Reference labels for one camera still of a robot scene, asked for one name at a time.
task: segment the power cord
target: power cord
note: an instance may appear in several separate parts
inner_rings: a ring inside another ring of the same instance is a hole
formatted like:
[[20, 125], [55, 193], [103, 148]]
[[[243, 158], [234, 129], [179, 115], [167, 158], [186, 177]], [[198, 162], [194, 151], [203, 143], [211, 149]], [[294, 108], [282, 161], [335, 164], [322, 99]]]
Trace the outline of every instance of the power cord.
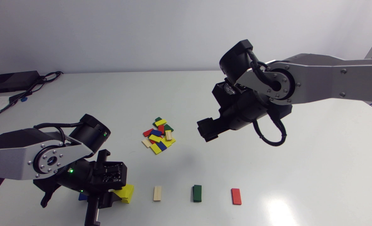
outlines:
[[62, 128], [77, 127], [77, 126], [81, 126], [82, 124], [83, 122], [77, 122], [77, 123], [71, 123], [71, 124], [69, 123], [41, 123], [39, 125], [34, 126], [33, 128], [39, 130], [39, 129], [47, 128], [47, 127], [55, 127], [57, 130], [59, 130], [59, 133], [61, 134], [61, 141], [64, 143], [66, 139], [65, 139]]
[[268, 115], [270, 116], [272, 122], [275, 124], [275, 126], [280, 130], [281, 132], [281, 140], [278, 142], [272, 142], [269, 141], [264, 137], [262, 132], [260, 131], [259, 124], [257, 123], [257, 120], [252, 121], [253, 127], [256, 131], [256, 133], [259, 135], [260, 139], [262, 139], [265, 143], [271, 145], [271, 146], [280, 146], [285, 142], [285, 139], [287, 138], [287, 132], [285, 130], [284, 124], [282, 124], [281, 119], [280, 119], [280, 113], [278, 110], [269, 108], [267, 111]]
[[[249, 58], [252, 60], [250, 62], [250, 67], [252, 68], [252, 71], [254, 74], [257, 76], [257, 78], [264, 84], [268, 85], [271, 87], [273, 90], [277, 90], [278, 87], [276, 83], [273, 83], [268, 77], [265, 76], [264, 72], [260, 69], [262, 66], [265, 67], [266, 69], [268, 68], [268, 65], [259, 61], [256, 56], [254, 55], [252, 50], [247, 49], [247, 53], [249, 55]], [[253, 120], [252, 124], [254, 127], [254, 130], [256, 133], [259, 135], [260, 139], [262, 139], [265, 143], [271, 145], [271, 146], [280, 146], [285, 142], [285, 139], [287, 138], [287, 132], [285, 130], [284, 124], [282, 124], [281, 119], [280, 119], [280, 113], [278, 110], [270, 107], [267, 111], [268, 115], [270, 116], [272, 122], [275, 124], [275, 126], [280, 130], [281, 132], [281, 140], [278, 142], [272, 142], [269, 141], [264, 137], [262, 132], [260, 131], [259, 124], [257, 123], [257, 120]]]
[[[52, 79], [47, 80], [47, 77], [49, 77], [49, 76], [51, 76], [53, 74], [55, 74], [56, 76], [54, 78], [52, 78]], [[9, 109], [10, 107], [14, 106], [19, 99], [24, 98], [26, 96], [29, 96], [33, 92], [39, 91], [46, 83], [51, 83], [51, 82], [55, 81], [61, 74], [63, 74], [63, 72], [57, 71], [57, 72], [48, 73], [45, 76], [41, 76], [40, 79], [38, 81], [36, 81], [27, 91], [25, 91], [25, 92], [23, 92], [21, 94], [17, 94], [16, 96], [18, 96], [18, 97], [16, 99], [14, 99], [13, 101], [10, 101], [10, 103], [6, 107], [4, 107], [3, 109], [1, 109], [0, 110], [0, 114], [2, 112], [4, 112], [5, 110]], [[34, 89], [35, 86], [40, 85], [40, 84], [42, 84], [40, 88], [38, 88], [35, 91], [32, 91], [32, 89]]]

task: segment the white table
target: white table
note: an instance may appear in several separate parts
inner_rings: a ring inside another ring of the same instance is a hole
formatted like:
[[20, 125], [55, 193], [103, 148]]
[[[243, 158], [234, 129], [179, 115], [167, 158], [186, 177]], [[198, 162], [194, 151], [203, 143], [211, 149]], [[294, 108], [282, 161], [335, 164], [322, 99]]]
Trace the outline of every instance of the white table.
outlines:
[[[73, 123], [84, 113], [107, 125], [112, 134], [102, 148], [110, 150], [108, 160], [127, 165], [135, 189], [130, 204], [100, 210], [102, 226], [372, 225], [372, 107], [336, 99], [294, 105], [283, 120], [287, 141], [277, 148], [253, 126], [206, 143], [196, 122], [218, 117], [211, 90], [223, 77], [219, 71], [64, 74], [1, 114], [0, 134]], [[141, 140], [158, 116], [177, 141], [155, 156]], [[268, 117], [259, 124], [269, 139], [280, 138]], [[201, 203], [190, 200], [194, 184], [202, 185]], [[154, 186], [162, 186], [161, 202], [153, 202]], [[231, 188], [241, 190], [241, 206], [232, 205]], [[30, 180], [5, 180], [0, 225], [84, 224], [87, 202], [77, 192], [59, 188], [45, 209], [42, 197]]]

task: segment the blue block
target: blue block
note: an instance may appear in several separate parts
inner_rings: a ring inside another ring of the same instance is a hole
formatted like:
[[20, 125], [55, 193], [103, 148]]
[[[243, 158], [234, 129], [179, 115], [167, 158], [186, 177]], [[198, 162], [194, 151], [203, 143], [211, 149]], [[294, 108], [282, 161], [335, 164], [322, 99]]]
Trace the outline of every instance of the blue block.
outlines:
[[157, 146], [163, 151], [165, 150], [167, 147], [162, 143], [162, 141], [160, 141], [159, 143], [156, 143]]
[[157, 137], [159, 137], [159, 136], [161, 136], [161, 131], [160, 130], [152, 130], [151, 132], [150, 132], [150, 134], [153, 134], [153, 135], [156, 135]]
[[83, 193], [80, 193], [79, 195], [79, 201], [81, 200], [87, 200], [88, 199], [88, 196], [84, 195]]

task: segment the red block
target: red block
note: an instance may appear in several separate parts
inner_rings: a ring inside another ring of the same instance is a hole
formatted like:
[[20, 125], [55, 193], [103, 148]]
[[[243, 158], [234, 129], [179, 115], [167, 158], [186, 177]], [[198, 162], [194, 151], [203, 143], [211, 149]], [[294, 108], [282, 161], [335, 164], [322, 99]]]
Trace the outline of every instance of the red block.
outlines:
[[232, 202], [234, 205], [242, 205], [242, 200], [240, 199], [239, 188], [232, 188]]
[[158, 126], [158, 130], [161, 131], [161, 134], [165, 133], [165, 131], [163, 130], [163, 125]]
[[145, 137], [148, 136], [148, 135], [150, 135], [150, 132], [151, 132], [152, 130], [153, 130], [153, 129], [145, 131], [145, 132], [143, 133], [143, 135], [144, 135]]

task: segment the black power adapter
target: black power adapter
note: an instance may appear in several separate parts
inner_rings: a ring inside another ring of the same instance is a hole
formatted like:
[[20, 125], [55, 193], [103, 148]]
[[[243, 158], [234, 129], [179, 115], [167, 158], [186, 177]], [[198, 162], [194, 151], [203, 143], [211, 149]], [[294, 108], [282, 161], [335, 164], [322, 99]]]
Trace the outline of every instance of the black power adapter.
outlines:
[[28, 90], [39, 79], [37, 71], [0, 74], [0, 93]]

